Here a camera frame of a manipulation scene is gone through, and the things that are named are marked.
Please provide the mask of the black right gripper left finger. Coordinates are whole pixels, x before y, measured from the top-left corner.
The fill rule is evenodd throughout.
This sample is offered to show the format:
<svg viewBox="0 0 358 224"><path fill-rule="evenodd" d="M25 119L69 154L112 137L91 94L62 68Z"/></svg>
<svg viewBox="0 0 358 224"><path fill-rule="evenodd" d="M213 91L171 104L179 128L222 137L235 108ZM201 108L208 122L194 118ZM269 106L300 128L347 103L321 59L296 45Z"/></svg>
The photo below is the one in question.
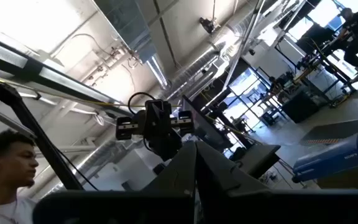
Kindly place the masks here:
<svg viewBox="0 0 358 224"><path fill-rule="evenodd" d="M187 142L143 191L193 191L195 166L196 144Z"/></svg>

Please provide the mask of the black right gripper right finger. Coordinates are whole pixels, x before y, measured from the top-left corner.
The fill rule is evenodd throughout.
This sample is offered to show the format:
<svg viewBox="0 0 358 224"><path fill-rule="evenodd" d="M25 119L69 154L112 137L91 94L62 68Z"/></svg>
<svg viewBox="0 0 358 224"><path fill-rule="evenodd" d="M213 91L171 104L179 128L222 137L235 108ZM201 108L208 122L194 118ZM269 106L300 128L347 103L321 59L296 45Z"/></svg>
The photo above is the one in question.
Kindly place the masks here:
<svg viewBox="0 0 358 224"><path fill-rule="evenodd" d="M270 189L259 180L240 170L205 142L197 141L196 174L200 187L222 193L269 192Z"/></svg>

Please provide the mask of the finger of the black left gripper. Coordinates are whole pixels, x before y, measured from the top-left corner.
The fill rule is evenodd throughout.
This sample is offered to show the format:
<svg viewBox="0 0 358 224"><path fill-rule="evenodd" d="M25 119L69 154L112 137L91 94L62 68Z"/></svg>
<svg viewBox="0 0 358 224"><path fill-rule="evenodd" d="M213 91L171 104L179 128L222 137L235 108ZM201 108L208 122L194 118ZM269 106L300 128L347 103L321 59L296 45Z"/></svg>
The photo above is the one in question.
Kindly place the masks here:
<svg viewBox="0 0 358 224"><path fill-rule="evenodd" d="M160 106L159 112L159 124L160 129L169 129L171 125L170 115L172 113L172 106L168 101L159 100Z"/></svg>
<svg viewBox="0 0 358 224"><path fill-rule="evenodd" d="M145 128L148 131L152 131L158 123L158 101L149 100L146 102L146 115L145 115Z"/></svg>

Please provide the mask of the black monitor panel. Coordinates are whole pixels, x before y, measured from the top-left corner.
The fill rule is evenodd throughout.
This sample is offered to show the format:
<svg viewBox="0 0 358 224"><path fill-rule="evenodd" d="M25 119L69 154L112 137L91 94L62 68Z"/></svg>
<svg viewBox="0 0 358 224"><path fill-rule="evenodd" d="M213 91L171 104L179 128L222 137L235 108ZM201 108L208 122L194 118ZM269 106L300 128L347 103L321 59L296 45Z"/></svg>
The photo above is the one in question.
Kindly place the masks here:
<svg viewBox="0 0 358 224"><path fill-rule="evenodd" d="M195 127L195 136L202 139L206 144L219 152L223 152L225 149L233 146L227 136L185 95L182 96L181 110L191 111Z"/></svg>

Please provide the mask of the black desk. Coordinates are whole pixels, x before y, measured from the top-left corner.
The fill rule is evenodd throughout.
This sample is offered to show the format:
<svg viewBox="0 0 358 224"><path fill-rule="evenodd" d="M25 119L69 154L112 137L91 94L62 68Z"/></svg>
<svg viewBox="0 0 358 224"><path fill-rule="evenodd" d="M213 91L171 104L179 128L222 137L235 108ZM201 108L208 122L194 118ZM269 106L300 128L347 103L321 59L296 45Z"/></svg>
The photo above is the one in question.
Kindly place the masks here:
<svg viewBox="0 0 358 224"><path fill-rule="evenodd" d="M258 179L266 173L278 160L279 145L253 145L251 148L237 147L229 158L234 163L230 173L244 173Z"/></svg>

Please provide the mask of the overhead LED light bar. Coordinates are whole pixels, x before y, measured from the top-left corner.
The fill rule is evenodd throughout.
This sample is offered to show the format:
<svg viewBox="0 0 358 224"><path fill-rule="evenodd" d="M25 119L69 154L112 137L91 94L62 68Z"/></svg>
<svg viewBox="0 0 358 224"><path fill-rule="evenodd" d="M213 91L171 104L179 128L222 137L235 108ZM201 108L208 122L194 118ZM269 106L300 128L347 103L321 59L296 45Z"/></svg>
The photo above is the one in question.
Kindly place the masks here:
<svg viewBox="0 0 358 224"><path fill-rule="evenodd" d="M34 82L43 86L49 95L56 94L61 98L95 109L104 109L110 113L132 115L124 109L125 105L119 106L119 101L114 98L94 90L1 41L0 71L11 74L23 82Z"/></svg>

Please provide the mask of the blue DualShock controller box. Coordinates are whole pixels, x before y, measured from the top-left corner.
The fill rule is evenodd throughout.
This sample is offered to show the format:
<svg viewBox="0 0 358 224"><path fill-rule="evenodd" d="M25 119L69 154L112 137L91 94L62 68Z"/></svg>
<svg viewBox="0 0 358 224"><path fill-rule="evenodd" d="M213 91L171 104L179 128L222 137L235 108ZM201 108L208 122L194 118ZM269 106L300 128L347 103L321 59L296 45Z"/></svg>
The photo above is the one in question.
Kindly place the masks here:
<svg viewBox="0 0 358 224"><path fill-rule="evenodd" d="M293 166L294 183L327 177L358 167L358 134L349 136L319 152L296 160Z"/></svg>

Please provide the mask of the hazard striped floor mat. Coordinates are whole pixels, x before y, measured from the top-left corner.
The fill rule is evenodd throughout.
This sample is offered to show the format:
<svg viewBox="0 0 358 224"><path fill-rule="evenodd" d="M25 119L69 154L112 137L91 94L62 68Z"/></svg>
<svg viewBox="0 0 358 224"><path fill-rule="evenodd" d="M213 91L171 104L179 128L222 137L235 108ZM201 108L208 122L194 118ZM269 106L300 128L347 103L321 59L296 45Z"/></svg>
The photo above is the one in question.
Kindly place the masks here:
<svg viewBox="0 0 358 224"><path fill-rule="evenodd" d="M300 143L303 145L335 144L354 134L358 134L358 119L316 126L300 140Z"/></svg>

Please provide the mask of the silver round ventilation duct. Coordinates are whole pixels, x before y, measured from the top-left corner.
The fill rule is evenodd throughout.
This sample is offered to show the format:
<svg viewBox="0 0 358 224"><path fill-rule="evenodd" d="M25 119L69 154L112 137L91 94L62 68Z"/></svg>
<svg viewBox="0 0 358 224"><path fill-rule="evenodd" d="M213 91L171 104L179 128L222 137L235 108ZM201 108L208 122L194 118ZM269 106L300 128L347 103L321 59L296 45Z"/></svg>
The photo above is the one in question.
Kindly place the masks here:
<svg viewBox="0 0 358 224"><path fill-rule="evenodd" d="M228 46L226 41L220 42L203 42L193 54L187 63L174 73L171 79L172 86L169 90L164 90L159 94L159 98L167 100L174 94L185 82L200 72L207 64L219 57L223 49Z"/></svg>

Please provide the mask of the black rig frame strut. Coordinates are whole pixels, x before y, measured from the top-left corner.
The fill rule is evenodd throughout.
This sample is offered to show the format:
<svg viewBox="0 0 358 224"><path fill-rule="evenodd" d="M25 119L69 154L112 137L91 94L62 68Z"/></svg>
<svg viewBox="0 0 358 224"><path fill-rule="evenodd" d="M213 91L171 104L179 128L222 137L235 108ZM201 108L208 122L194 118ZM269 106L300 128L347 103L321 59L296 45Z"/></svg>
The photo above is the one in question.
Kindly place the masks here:
<svg viewBox="0 0 358 224"><path fill-rule="evenodd" d="M11 107L19 119L19 122L16 122L0 112L0 122L35 141L66 189L82 190L83 186L66 164L61 152L49 140L16 89L7 84L0 83L0 101Z"/></svg>

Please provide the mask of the grey rectangular ventilation duct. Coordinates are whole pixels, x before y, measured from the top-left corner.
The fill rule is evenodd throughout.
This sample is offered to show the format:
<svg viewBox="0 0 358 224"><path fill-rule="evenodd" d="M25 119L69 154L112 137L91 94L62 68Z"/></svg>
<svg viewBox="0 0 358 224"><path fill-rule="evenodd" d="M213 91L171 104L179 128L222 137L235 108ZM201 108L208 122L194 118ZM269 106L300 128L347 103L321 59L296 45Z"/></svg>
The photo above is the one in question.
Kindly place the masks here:
<svg viewBox="0 0 358 224"><path fill-rule="evenodd" d="M141 63L150 60L157 53L138 0L93 1Z"/></svg>

